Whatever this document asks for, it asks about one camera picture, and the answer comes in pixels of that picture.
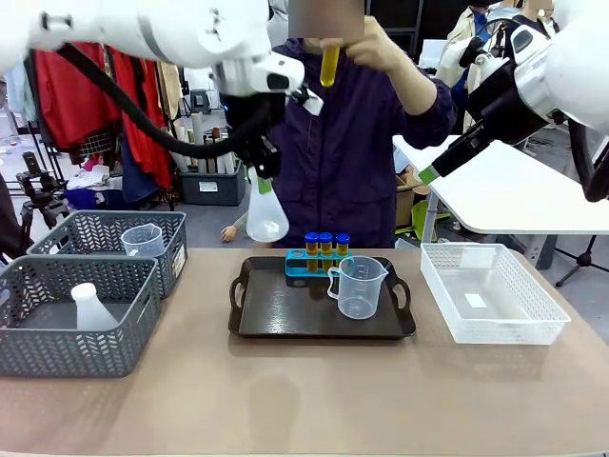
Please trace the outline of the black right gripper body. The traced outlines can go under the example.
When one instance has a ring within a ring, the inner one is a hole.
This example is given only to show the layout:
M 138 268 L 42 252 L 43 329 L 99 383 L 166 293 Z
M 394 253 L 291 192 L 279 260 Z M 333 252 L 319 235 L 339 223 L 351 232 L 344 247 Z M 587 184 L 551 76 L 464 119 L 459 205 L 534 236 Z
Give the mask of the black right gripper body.
M 466 131 L 468 144 L 518 144 L 556 122 L 556 108 L 543 88 L 543 58 L 520 65 L 507 58 L 477 58 L 474 65 L 481 80 L 467 103 L 475 120 Z

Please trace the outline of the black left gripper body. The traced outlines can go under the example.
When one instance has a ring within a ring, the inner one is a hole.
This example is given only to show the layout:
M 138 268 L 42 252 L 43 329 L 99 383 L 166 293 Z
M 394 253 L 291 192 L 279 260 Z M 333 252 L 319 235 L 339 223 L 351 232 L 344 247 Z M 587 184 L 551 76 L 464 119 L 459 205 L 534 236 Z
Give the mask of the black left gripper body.
M 284 119 L 283 93 L 256 93 L 249 96 L 222 94 L 226 129 L 233 151 L 242 161 L 253 161 L 254 147 L 267 131 Z

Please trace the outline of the person's left hand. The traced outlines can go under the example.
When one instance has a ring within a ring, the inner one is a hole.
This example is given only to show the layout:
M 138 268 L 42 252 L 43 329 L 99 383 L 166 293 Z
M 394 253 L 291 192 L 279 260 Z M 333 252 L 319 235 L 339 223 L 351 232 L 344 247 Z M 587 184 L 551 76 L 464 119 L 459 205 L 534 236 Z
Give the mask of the person's left hand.
M 407 55 L 391 40 L 373 16 L 363 18 L 363 32 L 352 38 L 324 38 L 323 50 L 341 48 L 348 58 L 361 66 L 389 73 L 398 69 Z

